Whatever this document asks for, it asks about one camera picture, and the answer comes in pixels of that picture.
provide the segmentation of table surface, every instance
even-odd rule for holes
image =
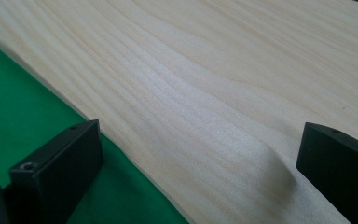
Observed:
[[[190,222],[346,222],[295,164],[306,121],[358,139],[357,2],[2,1],[0,49]]]

